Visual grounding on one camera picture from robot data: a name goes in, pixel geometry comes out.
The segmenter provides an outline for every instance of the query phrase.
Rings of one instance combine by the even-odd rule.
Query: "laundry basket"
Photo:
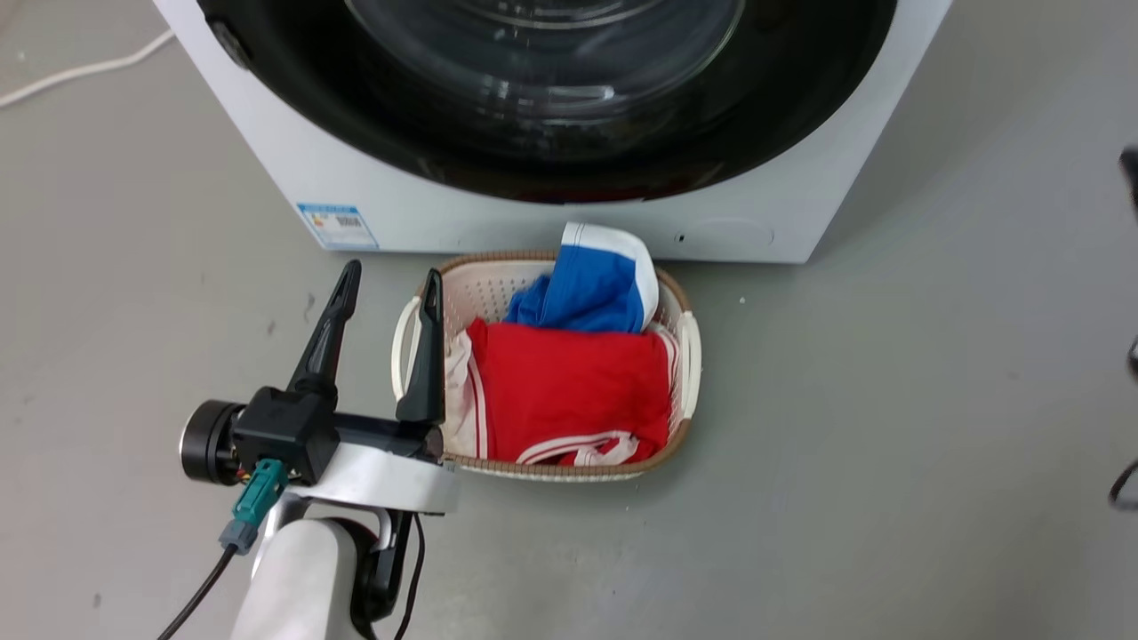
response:
[[[553,270],[554,252],[508,252],[456,257],[443,266],[443,319],[447,345],[476,318],[496,322],[505,317],[514,292],[528,287],[538,276]],[[608,467],[562,467],[556,465],[516,465],[445,453],[472,471],[538,482],[608,482],[628,479],[651,470],[671,458],[687,436],[700,393],[700,329],[687,296],[679,285],[657,269],[660,303],[654,320],[668,328],[679,344],[679,366],[671,384],[671,420],[668,444],[652,458],[630,465]],[[391,343],[391,389],[396,400],[406,391],[407,369],[414,361],[420,325],[415,295],[404,307]]]

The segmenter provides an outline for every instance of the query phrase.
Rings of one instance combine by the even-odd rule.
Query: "floor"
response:
[[[0,93],[164,28],[147,0],[0,20]],[[1138,518],[1105,503],[1138,456],[1135,33],[1130,0],[958,0],[809,264],[668,265],[704,335],[683,453],[638,483],[463,477],[409,638],[1138,637]],[[0,626],[151,638],[234,498],[182,476],[185,417],[287,380],[345,256],[178,44],[0,112]],[[437,260],[364,259],[345,410],[393,412]],[[249,561],[180,638],[228,635]]]

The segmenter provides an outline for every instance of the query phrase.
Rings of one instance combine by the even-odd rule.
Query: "white stripe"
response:
[[[475,407],[478,408],[478,416],[475,418],[478,424],[478,457],[485,460],[489,458],[490,450],[487,438],[489,429],[486,426],[486,392],[483,391],[483,375],[478,371],[478,359],[473,355],[470,356],[470,377],[475,380]]]
[[[668,383],[675,383],[676,354],[679,352],[679,343],[676,342],[676,337],[668,331],[668,328],[659,322],[652,322],[649,325],[649,330],[654,331],[658,336],[660,336],[660,340],[663,342],[663,348],[668,352]]]
[[[622,437],[616,446],[604,453],[601,453],[596,449],[582,449],[577,451],[577,458],[574,459],[572,463],[576,467],[611,467],[613,465],[624,465],[626,460],[636,453],[637,449],[640,449],[640,441],[635,436]]]
[[[681,376],[681,371],[679,371],[679,368],[681,368],[679,367],[679,360],[681,360],[681,358],[679,358],[679,350],[681,350],[679,340],[676,339],[676,336],[671,335],[670,333],[667,333],[667,334],[663,334],[663,335],[667,336],[667,338],[665,339],[665,343],[671,346],[671,351],[668,352],[668,377],[669,377],[669,380],[668,380],[668,383],[669,383],[668,384],[668,404],[671,408],[671,411],[669,412],[669,416],[668,416],[668,440],[670,441],[671,436],[676,435],[676,429],[679,428],[679,420],[673,419],[673,415],[675,415],[676,411],[678,411],[678,409],[676,408],[676,400],[675,399],[676,399],[677,395],[681,395],[681,394],[684,393],[684,388],[683,388],[683,384],[679,380],[679,376]]]
[[[553,458],[555,456],[564,456],[566,453],[577,453],[579,456],[582,451],[593,451],[593,452],[595,452],[596,448],[599,445],[601,445],[601,444],[604,444],[605,442],[608,442],[608,441],[602,440],[602,441],[597,441],[597,442],[589,443],[589,444],[567,444],[564,446],[559,446],[556,449],[551,449],[551,450],[546,451],[545,453],[542,453],[541,456],[538,456],[536,458],[529,459],[526,462],[518,462],[518,463],[519,465],[536,465],[536,463],[541,462],[542,460],[549,460],[550,458]]]
[[[561,233],[561,244],[605,251],[633,261],[636,265],[636,289],[640,294],[641,305],[644,307],[641,330],[643,331],[648,323],[655,318],[655,307],[660,304],[660,281],[655,278],[652,254],[648,252],[644,240],[620,229],[569,222]]]
[[[632,432],[603,432],[588,435],[555,437],[545,442],[538,442],[537,444],[534,444],[529,449],[522,451],[521,456],[518,456],[518,463],[526,465],[528,463],[526,460],[531,460],[537,456],[541,456],[538,459],[547,458],[549,456],[546,452],[551,449],[561,449],[562,446],[569,445],[584,446],[587,444],[596,444],[597,442],[603,443],[613,437],[630,437],[632,435]]]

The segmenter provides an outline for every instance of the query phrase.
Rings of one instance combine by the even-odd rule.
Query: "green connector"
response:
[[[237,547],[238,556],[248,553],[253,543],[257,541],[261,523],[265,522],[265,516],[280,500],[286,486],[288,486],[288,469],[283,462],[280,460],[257,462],[249,484],[245,485],[245,491],[233,504],[233,519],[217,539],[221,545]]]

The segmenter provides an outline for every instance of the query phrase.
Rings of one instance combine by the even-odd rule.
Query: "white fabric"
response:
[[[568,222],[566,223],[564,231],[561,233],[561,245],[605,251],[633,261],[636,265],[634,274],[636,289],[640,293],[641,306],[644,310],[644,320],[641,322],[641,330],[643,331],[649,322],[652,321],[652,318],[655,317],[655,309],[660,304],[660,282],[655,278],[652,254],[648,252],[644,240],[620,229],[601,227],[599,224]]]
[[[596,448],[609,442],[610,440],[617,437],[621,440],[630,438],[633,434],[628,432],[602,432],[587,435],[575,435],[566,437],[555,437],[553,440],[547,440],[545,442],[538,442],[537,444],[530,446],[529,449],[521,452],[518,457],[519,465],[533,465],[534,462],[541,462],[554,456],[563,456],[566,453],[572,453],[575,451],[593,451],[596,452]],[[636,451],[633,451],[620,459],[624,462]]]
[[[660,337],[660,342],[663,343],[663,348],[668,352],[668,379],[669,388],[668,393],[671,397],[676,396],[676,393],[681,389],[681,378],[679,378],[679,340],[676,336],[668,330],[667,327],[659,322],[652,322],[648,326],[648,330],[652,331]],[[668,437],[676,435],[676,429],[679,428],[679,420],[671,420],[668,424]]]
[[[572,463],[575,467],[611,467],[620,465],[636,453],[637,446],[640,446],[640,441],[636,436],[622,435],[620,436],[620,442],[604,453],[597,451],[595,446],[578,449],[577,457],[574,458]]]
[[[446,421],[443,422],[443,442],[450,453],[478,458],[478,402],[469,368],[473,361],[470,336],[461,331],[450,346],[444,362]]]

